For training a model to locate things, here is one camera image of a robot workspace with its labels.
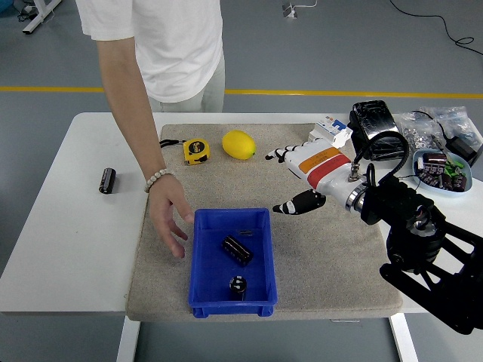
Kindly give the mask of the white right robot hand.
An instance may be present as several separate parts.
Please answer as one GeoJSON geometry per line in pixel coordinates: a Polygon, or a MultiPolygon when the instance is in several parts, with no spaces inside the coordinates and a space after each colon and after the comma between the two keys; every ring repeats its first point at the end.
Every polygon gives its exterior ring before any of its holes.
{"type": "Polygon", "coordinates": [[[265,156],[286,165],[308,189],[272,210],[287,215],[301,215],[322,207],[326,197],[335,198],[349,212],[359,211],[357,203],[366,189],[350,159],[322,138],[298,146],[275,149],[265,156]]]}

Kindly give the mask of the person's right hand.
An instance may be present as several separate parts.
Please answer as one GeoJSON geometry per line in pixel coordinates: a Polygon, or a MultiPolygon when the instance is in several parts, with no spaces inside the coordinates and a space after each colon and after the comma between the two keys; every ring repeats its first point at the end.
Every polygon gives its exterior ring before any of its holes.
{"type": "Polygon", "coordinates": [[[178,259],[185,256],[184,246],[177,240],[186,241],[187,234],[176,224],[174,211],[184,222],[194,223],[194,213],[185,198],[181,183],[171,174],[155,181],[149,191],[149,215],[161,241],[178,259]]]}

